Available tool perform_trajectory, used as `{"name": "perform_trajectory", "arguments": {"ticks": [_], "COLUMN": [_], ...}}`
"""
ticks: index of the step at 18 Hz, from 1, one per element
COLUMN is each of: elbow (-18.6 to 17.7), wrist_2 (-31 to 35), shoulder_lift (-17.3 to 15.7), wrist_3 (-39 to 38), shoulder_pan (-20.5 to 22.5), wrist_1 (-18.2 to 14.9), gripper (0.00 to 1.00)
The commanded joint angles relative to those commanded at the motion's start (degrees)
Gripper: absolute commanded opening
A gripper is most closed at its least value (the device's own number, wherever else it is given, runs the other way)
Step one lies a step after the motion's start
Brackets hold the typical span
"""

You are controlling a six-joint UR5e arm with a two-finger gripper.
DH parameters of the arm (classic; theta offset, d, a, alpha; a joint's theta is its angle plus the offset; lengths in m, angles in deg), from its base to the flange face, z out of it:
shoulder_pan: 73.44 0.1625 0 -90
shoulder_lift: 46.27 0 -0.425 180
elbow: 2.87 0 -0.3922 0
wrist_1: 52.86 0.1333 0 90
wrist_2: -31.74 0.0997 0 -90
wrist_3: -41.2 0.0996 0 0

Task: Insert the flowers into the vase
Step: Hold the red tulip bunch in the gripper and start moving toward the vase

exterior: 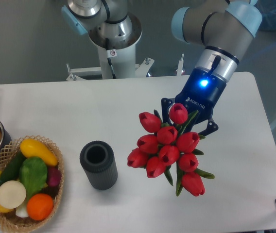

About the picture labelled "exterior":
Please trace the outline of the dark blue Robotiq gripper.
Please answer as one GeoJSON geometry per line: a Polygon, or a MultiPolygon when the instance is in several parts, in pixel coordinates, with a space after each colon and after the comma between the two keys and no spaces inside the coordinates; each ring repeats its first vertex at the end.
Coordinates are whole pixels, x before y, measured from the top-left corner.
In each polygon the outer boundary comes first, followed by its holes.
{"type": "Polygon", "coordinates": [[[208,136],[216,132],[219,126],[211,117],[225,87],[226,82],[222,79],[195,68],[182,91],[175,98],[161,99],[163,123],[174,125],[169,117],[169,110],[176,102],[183,104],[188,113],[198,111],[196,123],[208,120],[206,129],[199,132],[199,135],[208,136]]]}

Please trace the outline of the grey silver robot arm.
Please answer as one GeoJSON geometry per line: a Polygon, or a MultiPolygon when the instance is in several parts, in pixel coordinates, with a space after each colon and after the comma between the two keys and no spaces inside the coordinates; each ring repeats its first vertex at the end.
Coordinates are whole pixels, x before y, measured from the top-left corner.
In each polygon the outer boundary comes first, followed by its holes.
{"type": "MultiPolygon", "coordinates": [[[[78,34],[88,34],[97,47],[102,78],[142,76],[136,67],[136,44],[142,35],[140,21],[128,12],[125,0],[69,0],[61,13],[78,34]]],[[[174,37],[205,47],[182,91],[173,99],[163,98],[162,119],[174,125],[169,111],[182,104],[189,119],[177,124],[179,133],[207,122],[206,136],[218,129],[213,109],[255,38],[262,16],[253,0],[207,0],[200,6],[180,8],[171,22],[174,37]]]]}

